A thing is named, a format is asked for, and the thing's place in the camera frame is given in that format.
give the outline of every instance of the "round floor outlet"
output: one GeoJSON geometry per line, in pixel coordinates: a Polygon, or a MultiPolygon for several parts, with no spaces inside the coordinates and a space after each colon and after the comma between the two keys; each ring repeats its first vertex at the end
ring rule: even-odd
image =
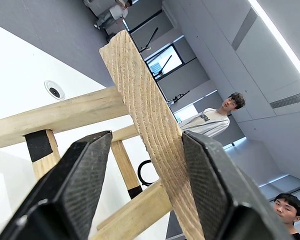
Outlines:
{"type": "Polygon", "coordinates": [[[44,82],[44,86],[47,92],[55,99],[62,101],[66,98],[65,92],[54,81],[47,80],[44,82]]]}

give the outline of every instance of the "pine wood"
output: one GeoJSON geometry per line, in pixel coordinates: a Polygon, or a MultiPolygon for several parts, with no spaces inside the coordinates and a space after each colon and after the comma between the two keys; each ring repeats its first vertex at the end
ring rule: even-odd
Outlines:
{"type": "Polygon", "coordinates": [[[133,240],[172,210],[160,180],[97,226],[90,240],[133,240]]]}
{"type": "Polygon", "coordinates": [[[130,125],[124,128],[121,128],[117,131],[112,133],[112,142],[119,141],[119,140],[126,140],[138,136],[139,133],[135,125],[130,125]]]}
{"type": "Polygon", "coordinates": [[[121,140],[112,142],[111,150],[120,169],[126,188],[130,190],[140,186],[123,142],[121,140]]]}
{"type": "Polygon", "coordinates": [[[100,49],[100,54],[146,146],[186,238],[203,240],[186,172],[182,132],[128,32],[119,32],[100,49]]]}
{"type": "Polygon", "coordinates": [[[42,178],[60,161],[60,154],[54,132],[51,130],[46,130],[46,134],[49,138],[52,153],[32,163],[34,174],[37,180],[42,178]]]}
{"type": "Polygon", "coordinates": [[[0,148],[22,143],[24,135],[49,129],[55,134],[129,114],[116,87],[0,119],[0,148]]]}

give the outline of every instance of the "wooden beam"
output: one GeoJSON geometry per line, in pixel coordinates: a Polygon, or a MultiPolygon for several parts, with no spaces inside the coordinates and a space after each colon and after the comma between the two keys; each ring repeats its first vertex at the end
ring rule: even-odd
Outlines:
{"type": "Polygon", "coordinates": [[[116,87],[26,111],[0,120],[0,148],[22,143],[40,130],[55,134],[129,114],[116,87]]]}
{"type": "Polygon", "coordinates": [[[126,152],[125,146],[121,140],[115,141],[111,144],[111,149],[120,169],[121,175],[123,177],[125,186],[128,190],[130,198],[133,199],[138,194],[142,192],[138,177],[132,164],[130,162],[129,156],[126,152]]]}
{"type": "Polygon", "coordinates": [[[128,32],[119,32],[100,49],[100,54],[146,146],[186,238],[204,240],[186,171],[182,132],[128,32]]]}
{"type": "Polygon", "coordinates": [[[160,180],[97,226],[89,240],[133,240],[172,210],[160,180]]]}
{"type": "Polygon", "coordinates": [[[39,180],[59,161],[58,145],[51,130],[41,130],[24,136],[36,179],[39,180]]]}
{"type": "Polygon", "coordinates": [[[121,128],[117,131],[114,131],[112,133],[112,136],[113,136],[112,142],[119,141],[119,140],[122,140],[122,141],[127,140],[127,139],[133,138],[138,135],[139,135],[139,133],[138,133],[135,125],[130,125],[130,126],[121,128]]]}

